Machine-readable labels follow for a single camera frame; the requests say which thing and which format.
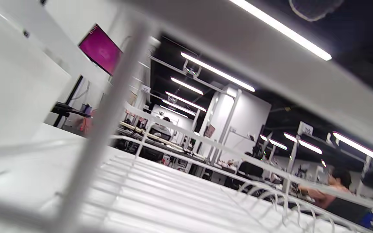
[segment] black stand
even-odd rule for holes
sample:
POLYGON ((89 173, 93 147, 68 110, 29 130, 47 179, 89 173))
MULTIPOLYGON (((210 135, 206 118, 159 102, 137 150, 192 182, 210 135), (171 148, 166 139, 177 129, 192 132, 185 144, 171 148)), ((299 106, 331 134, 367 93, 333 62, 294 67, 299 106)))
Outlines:
MULTIPOLYGON (((68 95, 67 100, 66 100, 65 103, 64 103, 65 105, 68 106, 68 105, 70 104, 70 102, 71 102, 71 100, 73 99, 74 94, 76 93, 76 91, 77 91, 78 87, 80 86, 82 80, 83 80, 83 76, 80 75, 79 79, 77 80, 76 84, 75 84, 74 87, 73 87, 73 90, 71 91, 70 95, 68 95)), ((58 124, 60 123, 61 118, 62 118, 63 116, 64 116, 63 114, 58 114, 58 117, 57 117, 57 119, 56 119, 56 122, 53 124, 54 127, 57 127, 57 126, 58 126, 58 124)))

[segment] magenta screen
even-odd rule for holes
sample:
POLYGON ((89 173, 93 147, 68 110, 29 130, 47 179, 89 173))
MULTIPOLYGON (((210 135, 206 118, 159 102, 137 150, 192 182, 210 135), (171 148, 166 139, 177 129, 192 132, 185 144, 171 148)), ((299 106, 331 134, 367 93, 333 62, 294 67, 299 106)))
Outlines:
POLYGON ((113 75, 115 65, 122 51, 113 43, 108 35, 95 25, 79 45, 80 49, 108 74, 113 75))

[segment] black chair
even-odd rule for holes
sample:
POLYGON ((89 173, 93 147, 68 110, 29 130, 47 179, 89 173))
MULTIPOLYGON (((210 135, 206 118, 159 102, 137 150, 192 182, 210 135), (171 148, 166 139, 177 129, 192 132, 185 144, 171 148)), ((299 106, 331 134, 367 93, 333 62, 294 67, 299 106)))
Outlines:
POLYGON ((145 158, 150 161, 158 162, 163 159, 163 155, 164 153, 162 152, 147 147, 143 147, 141 153, 139 154, 139 157, 145 158))
POLYGON ((327 208, 326 211, 338 215, 341 218, 349 220, 355 224, 363 226, 362 220, 370 211, 369 208, 336 198, 327 208))
MULTIPOLYGON (((237 171, 237 176, 244 177, 248 180, 254 180, 251 177, 249 177, 248 175, 255 176, 255 177, 258 177, 258 178, 262 179, 263 178, 262 174, 264 172, 264 169, 260 168, 256 165, 253 165, 249 162, 243 161, 243 162, 241 162, 240 166, 238 167, 238 171, 237 171)), ((230 187, 231 189, 238 190, 240 188, 240 185, 244 184, 243 181, 232 179, 232 178, 230 178, 230 179, 231 179, 231 181, 228 181, 228 182, 226 181, 226 183, 228 184, 228 187, 230 187)))
POLYGON ((162 139, 164 139, 164 140, 167 140, 167 141, 169 141, 169 140, 171 139, 171 136, 170 136, 170 135, 168 135, 168 134, 164 134, 164 133, 162 133, 162 132, 160 132, 160 131, 157 131, 157 130, 154 129, 154 128, 151 128, 151 130, 149 131, 149 133, 150 133, 150 134, 160 133, 160 134, 161 134, 160 138, 162 138, 162 139))

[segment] ceiling light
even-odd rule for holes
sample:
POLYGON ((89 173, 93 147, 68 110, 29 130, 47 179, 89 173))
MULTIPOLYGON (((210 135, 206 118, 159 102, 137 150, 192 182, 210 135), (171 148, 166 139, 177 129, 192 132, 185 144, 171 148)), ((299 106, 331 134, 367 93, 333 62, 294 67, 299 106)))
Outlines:
POLYGON ((169 110, 169 111, 171 111, 171 112, 175 112, 175 113, 178 114, 178 115, 181 115, 181 116, 183 116, 183 117, 188 118, 188 116, 186 116, 186 115, 183 115, 183 114, 181 114, 181 113, 179 113, 179 112, 176 112, 176 111, 174 111, 174 110, 172 110, 172 109, 169 109, 169 108, 167 108, 167 107, 164 107, 164 106, 162 106, 162 105, 160 105, 160 106, 163 107, 164 109, 167 109, 167 110, 169 110))
POLYGON ((207 65, 204 62, 201 62, 201 61, 199 61, 199 60, 191 57, 190 55, 187 55, 185 53, 181 53, 181 56, 185 57, 186 59, 188 59, 188 60, 190 60, 190 61, 192 61, 192 62, 194 62, 194 63, 196 63, 198 65, 200 65, 203 68, 206 68, 207 70, 210 70, 210 71, 218 74, 219 76, 221 76, 223 78, 226 78, 226 79, 232 81, 235 84, 238 84, 238 85, 244 87, 245 89, 248 89, 248 90, 250 90, 252 92, 255 91, 254 87, 252 87, 252 86, 250 86, 250 85, 248 85, 248 84, 246 84, 246 83, 244 83, 244 82, 242 82, 242 81, 240 81, 240 80, 238 80, 238 79, 236 79, 236 78, 234 78, 234 77, 232 77, 232 76, 230 76, 230 75, 228 75, 228 74, 226 74, 226 73, 224 73, 222 71, 219 71, 219 70, 213 68, 212 66, 207 65))
POLYGON ((321 155, 323 154, 323 152, 322 152, 321 149, 319 149, 318 147, 316 147, 316 146, 314 146, 312 144, 309 144, 309 143, 307 143, 305 141, 302 141, 302 140, 299 140, 299 143, 300 143, 300 145, 302 145, 302 146, 304 146, 304 147, 306 147, 308 149, 311 149, 312 151, 314 151, 316 153, 319 153, 321 155))
POLYGON ((276 141, 270 139, 270 143, 273 144, 273 145, 275 145, 275 146, 277 146, 277 147, 280 147, 281 149, 287 150, 287 146, 285 146, 285 145, 283 145, 283 144, 281 144, 279 142, 276 142, 276 141))
POLYGON ((176 96, 176 95, 174 95, 174 94, 171 94, 171 93, 169 93, 169 92, 165 92, 165 93, 166 93, 168 96, 172 96, 172 97, 174 97, 175 99, 179 99, 179 100, 181 100, 182 102, 187 103, 187 104, 189 104, 189 105, 191 105, 191 106, 194 106, 195 108, 197 108, 197 109, 199 109, 199 110, 202 110, 202 111, 204 111, 204 112, 207 111, 207 110, 204 109, 203 107, 198 106, 198 105, 196 105, 196 104, 194 104, 194 103, 192 103, 192 102, 189 102, 189 101, 186 100, 186 99, 182 99, 181 97, 178 97, 178 96, 176 96))
POLYGON ((188 110, 188 109, 186 109, 186 108, 183 108, 183 107, 181 107, 181 106, 179 106, 179 105, 175 105, 175 104, 173 104, 173 103, 171 103, 171 102, 169 102, 169 101, 167 101, 167 100, 162 100, 164 103, 166 103, 167 105, 171 105, 171 106, 173 106, 173 107, 176 107, 177 109, 179 109, 179 110, 182 110, 182 111, 184 111, 184 112, 186 112, 186 113, 189 113, 189 114, 191 114, 191 115, 193 115, 193 116, 195 116, 196 114, 195 114, 195 112, 193 112, 193 111, 191 111, 191 110, 188 110))
POLYGON ((247 1, 245 1, 245 0, 230 0, 230 1, 234 4, 236 4, 237 6, 241 7, 245 11, 249 12, 253 16, 257 17, 261 21, 263 21, 266 24, 270 25, 271 27, 275 28, 277 31, 281 32, 282 34, 284 34, 288 38, 292 39, 296 43, 298 43, 301 46, 305 47, 306 49, 310 50, 312 53, 316 54, 317 56, 319 56, 323 60, 328 61, 328 60, 332 59, 332 57, 327 52, 325 52, 323 49, 317 47, 312 42, 306 40, 301 35, 297 34, 293 30, 291 30, 290 28, 286 27, 281 22, 275 20, 270 15, 262 12, 260 9, 251 5, 247 1))
POLYGON ((260 134, 260 137, 261 137, 264 141, 268 141, 267 138, 266 138, 266 136, 260 134))
MULTIPOLYGON (((294 137, 294 136, 292 136, 292 135, 290 135, 290 134, 288 134, 288 133, 283 133, 284 134, 284 136, 287 138, 287 139, 290 139, 290 140, 292 140, 292 141, 294 141, 294 142, 297 142, 297 139, 294 137)), ((304 147, 306 147, 306 148, 308 148, 308 149, 311 149, 312 151, 314 151, 314 152, 316 152, 316 153, 319 153, 319 154, 323 154, 323 152, 322 152, 322 150, 320 149, 320 148, 318 148, 318 147, 316 147, 316 146, 314 146, 314 145, 312 145, 312 144, 310 144, 310 143, 307 143, 307 142, 305 142, 305 141, 303 141, 303 140, 299 140, 299 143, 300 143, 300 145, 302 145, 302 146, 304 146, 304 147)))
POLYGON ((181 81, 179 81, 179 80, 177 80, 175 78, 172 78, 172 77, 171 77, 171 79, 172 79, 172 81, 176 82, 177 84, 180 84, 180 85, 182 85, 182 86, 184 86, 184 87, 186 87, 188 89, 191 89, 191 90, 195 91, 198 94, 204 94, 202 91, 198 90, 197 88, 195 88, 195 87, 193 87, 191 85, 188 85, 188 84, 186 84, 184 82, 181 82, 181 81))
POLYGON ((295 137, 293 137, 292 135, 288 134, 288 133, 283 133, 284 136, 294 142, 297 142, 297 139, 295 137))
POLYGON ((363 153, 365 153, 366 155, 368 155, 368 156, 370 156, 370 157, 373 158, 373 151, 371 151, 370 149, 365 148, 365 147, 359 145, 358 143, 352 141, 351 139, 349 139, 349 138, 347 138, 347 137, 345 137, 345 136, 342 136, 342 135, 339 134, 339 133, 333 132, 333 135, 334 135, 337 139, 343 141, 344 143, 350 145, 351 147, 357 149, 358 151, 363 152, 363 153))

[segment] man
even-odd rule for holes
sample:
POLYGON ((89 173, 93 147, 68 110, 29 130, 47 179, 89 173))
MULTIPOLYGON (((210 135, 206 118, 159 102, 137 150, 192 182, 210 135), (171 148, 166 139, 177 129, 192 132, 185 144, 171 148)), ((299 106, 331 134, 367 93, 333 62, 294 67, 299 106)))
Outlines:
MULTIPOLYGON (((348 170, 342 168, 335 168, 332 174, 328 175, 327 183, 330 187, 343 192, 349 192, 349 186, 351 185, 351 174, 348 170)), ((307 193, 311 198, 315 200, 315 205, 322 209, 326 209, 335 199, 335 196, 322 193, 316 189, 310 189, 299 185, 299 190, 302 193, 307 193)))
MULTIPOLYGON (((167 116, 164 117, 163 120, 171 122, 171 120, 167 116)), ((163 125, 160 125, 160 124, 154 124, 154 125, 152 125, 151 130, 155 130, 155 131, 157 131, 157 132, 159 132, 161 134, 166 134, 166 135, 171 136, 171 132, 169 131, 169 129, 167 127, 163 126, 163 125)))

